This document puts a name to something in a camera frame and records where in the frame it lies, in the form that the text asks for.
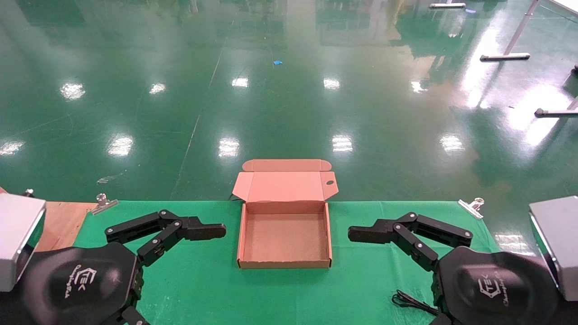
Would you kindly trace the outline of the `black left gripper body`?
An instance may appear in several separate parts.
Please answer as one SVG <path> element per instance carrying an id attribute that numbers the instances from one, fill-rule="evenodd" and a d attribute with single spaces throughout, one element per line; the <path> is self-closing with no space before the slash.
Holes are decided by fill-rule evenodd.
<path id="1" fill-rule="evenodd" d="M 20 279 L 20 323 L 118 325 L 142 285 L 138 257 L 120 243 L 41 252 Z"/>

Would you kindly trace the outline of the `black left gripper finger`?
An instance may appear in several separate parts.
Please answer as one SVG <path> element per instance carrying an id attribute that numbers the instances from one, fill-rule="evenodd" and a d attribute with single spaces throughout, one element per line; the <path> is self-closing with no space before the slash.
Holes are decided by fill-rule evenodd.
<path id="1" fill-rule="evenodd" d="M 149 267 L 182 239 L 204 241 L 223 238 L 226 226 L 222 223 L 203 224 L 197 216 L 180 217 L 169 210 L 153 212 L 105 230 L 107 242 L 129 243 L 153 235 L 137 249 L 141 267 Z"/>
<path id="2" fill-rule="evenodd" d="M 150 325 L 150 323 L 136 310 L 128 306 L 120 311 L 119 325 Z"/>

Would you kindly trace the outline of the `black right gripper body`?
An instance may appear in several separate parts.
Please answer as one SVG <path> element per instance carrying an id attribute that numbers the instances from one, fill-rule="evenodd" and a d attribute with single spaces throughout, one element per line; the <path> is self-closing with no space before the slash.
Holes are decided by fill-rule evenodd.
<path id="1" fill-rule="evenodd" d="M 547 325 L 559 300 L 540 259 L 464 246 L 438 261 L 432 292 L 450 325 Z"/>

